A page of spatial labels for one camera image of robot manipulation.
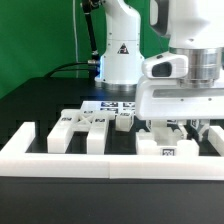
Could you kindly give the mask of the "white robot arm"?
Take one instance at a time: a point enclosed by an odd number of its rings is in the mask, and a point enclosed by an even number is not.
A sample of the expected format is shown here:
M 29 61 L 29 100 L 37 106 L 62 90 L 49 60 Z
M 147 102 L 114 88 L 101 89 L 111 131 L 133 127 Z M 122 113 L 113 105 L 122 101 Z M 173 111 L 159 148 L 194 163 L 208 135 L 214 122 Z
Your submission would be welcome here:
M 84 0 L 88 15 L 105 9 L 106 51 L 99 55 L 95 83 L 136 90 L 140 120 L 224 119 L 224 0 L 149 0 L 149 24 L 169 39 L 169 50 L 140 53 L 139 13 L 124 0 Z

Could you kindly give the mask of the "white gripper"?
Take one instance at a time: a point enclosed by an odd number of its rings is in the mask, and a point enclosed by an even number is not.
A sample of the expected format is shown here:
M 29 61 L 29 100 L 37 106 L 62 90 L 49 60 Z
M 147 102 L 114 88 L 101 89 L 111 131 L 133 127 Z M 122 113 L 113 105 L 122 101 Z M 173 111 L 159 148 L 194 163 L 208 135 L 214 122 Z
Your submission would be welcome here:
M 135 113 L 140 120 L 179 120 L 182 138 L 188 137 L 186 120 L 200 119 L 200 140 L 209 130 L 209 119 L 224 119 L 224 78 L 211 88 L 181 88 L 175 79 L 149 79 L 137 85 Z

